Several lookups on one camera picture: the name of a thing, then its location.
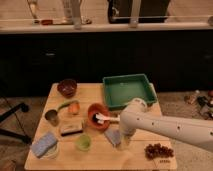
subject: green tray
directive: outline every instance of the green tray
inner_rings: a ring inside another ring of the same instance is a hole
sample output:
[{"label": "green tray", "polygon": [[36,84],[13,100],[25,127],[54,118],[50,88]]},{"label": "green tray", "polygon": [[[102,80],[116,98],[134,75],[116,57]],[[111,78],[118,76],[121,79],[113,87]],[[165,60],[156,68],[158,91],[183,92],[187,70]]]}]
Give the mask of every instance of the green tray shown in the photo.
[{"label": "green tray", "polygon": [[125,108],[135,97],[142,98],[147,105],[157,101],[145,74],[104,77],[103,87],[105,102],[110,110]]}]

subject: tripod leg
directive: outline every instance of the tripod leg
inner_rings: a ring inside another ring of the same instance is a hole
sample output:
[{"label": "tripod leg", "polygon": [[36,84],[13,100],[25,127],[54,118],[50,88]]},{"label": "tripod leg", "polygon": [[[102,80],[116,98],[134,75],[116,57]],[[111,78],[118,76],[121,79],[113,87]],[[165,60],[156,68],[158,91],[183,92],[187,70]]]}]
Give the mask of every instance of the tripod leg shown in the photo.
[{"label": "tripod leg", "polygon": [[22,109],[23,112],[28,112],[29,111],[29,107],[25,103],[20,103],[20,104],[16,105],[15,107],[11,108],[9,111],[7,111],[4,114],[2,114],[0,116],[0,122],[5,120],[6,118],[8,118],[10,115],[15,113],[20,108]]},{"label": "tripod leg", "polygon": [[7,131],[7,130],[4,130],[4,129],[0,129],[0,135],[5,135],[5,136],[21,139],[26,144],[31,142],[31,138],[28,137],[27,135],[17,134],[17,133]]}]

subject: brown bowl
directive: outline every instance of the brown bowl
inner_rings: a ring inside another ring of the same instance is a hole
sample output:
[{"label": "brown bowl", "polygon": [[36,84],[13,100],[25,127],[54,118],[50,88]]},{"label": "brown bowl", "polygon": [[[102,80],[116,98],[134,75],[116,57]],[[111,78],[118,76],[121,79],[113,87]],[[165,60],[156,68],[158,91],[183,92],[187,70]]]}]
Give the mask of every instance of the brown bowl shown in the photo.
[{"label": "brown bowl", "polygon": [[77,82],[73,79],[64,79],[59,82],[57,90],[65,97],[71,98],[77,90]]}]

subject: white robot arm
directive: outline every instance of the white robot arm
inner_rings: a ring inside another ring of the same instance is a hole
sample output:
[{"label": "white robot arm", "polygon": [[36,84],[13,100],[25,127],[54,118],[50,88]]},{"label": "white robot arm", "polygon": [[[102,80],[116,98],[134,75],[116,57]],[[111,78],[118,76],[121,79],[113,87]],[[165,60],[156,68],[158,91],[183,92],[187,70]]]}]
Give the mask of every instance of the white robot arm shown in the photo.
[{"label": "white robot arm", "polygon": [[146,109],[146,103],[135,98],[121,112],[120,132],[124,137],[144,129],[213,152],[212,121],[155,116],[146,113]]}]

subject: small bowl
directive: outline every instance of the small bowl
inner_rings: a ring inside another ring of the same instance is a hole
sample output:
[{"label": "small bowl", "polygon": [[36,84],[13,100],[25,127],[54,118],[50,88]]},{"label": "small bowl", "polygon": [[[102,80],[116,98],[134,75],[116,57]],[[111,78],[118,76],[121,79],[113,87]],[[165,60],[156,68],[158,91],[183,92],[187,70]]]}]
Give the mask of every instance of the small bowl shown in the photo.
[{"label": "small bowl", "polygon": [[94,119],[97,113],[101,113],[105,116],[110,116],[107,107],[103,106],[100,103],[94,103],[88,108],[88,124],[95,129],[106,130],[109,127],[110,121],[105,120],[103,124],[97,123]]},{"label": "small bowl", "polygon": [[77,82],[73,79],[64,79],[59,82],[57,90],[65,97],[71,98],[77,90]]}]

